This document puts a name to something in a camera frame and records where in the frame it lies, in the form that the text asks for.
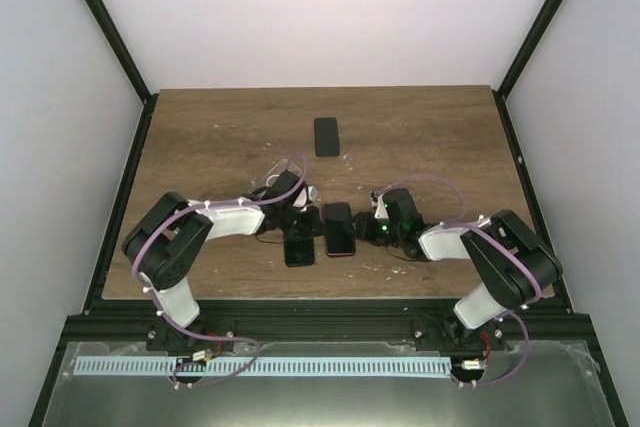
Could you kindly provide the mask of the black phone case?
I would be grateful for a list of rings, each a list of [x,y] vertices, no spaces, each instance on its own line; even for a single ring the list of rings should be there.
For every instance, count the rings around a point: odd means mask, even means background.
[[[290,238],[284,242],[284,262],[289,268],[315,264],[315,248],[312,238]]]

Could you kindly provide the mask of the pink phone black screen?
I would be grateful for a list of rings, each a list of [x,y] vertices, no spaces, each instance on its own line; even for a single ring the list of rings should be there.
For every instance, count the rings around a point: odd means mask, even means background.
[[[326,254],[330,258],[356,253],[351,209],[346,202],[324,204],[322,208]]]

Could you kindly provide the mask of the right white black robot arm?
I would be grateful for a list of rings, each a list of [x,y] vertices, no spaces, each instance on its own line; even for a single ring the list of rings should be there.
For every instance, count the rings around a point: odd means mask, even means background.
[[[475,221],[428,224],[405,188],[371,194],[371,212],[352,217],[355,238],[377,247],[400,249],[410,261],[469,260],[480,284],[456,302],[444,325],[447,343],[472,346],[491,320],[538,302],[563,276],[551,248],[513,211]]]

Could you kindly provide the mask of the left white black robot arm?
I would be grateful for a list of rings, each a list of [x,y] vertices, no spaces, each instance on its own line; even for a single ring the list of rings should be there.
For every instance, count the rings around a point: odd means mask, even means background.
[[[196,349],[204,326],[188,273],[203,245],[231,236],[256,236],[280,229],[287,239],[316,234],[313,203],[317,188],[285,170],[270,185],[225,201],[188,200],[164,194],[125,237],[122,252],[132,275],[152,295],[159,315],[170,323],[169,338],[181,350]]]

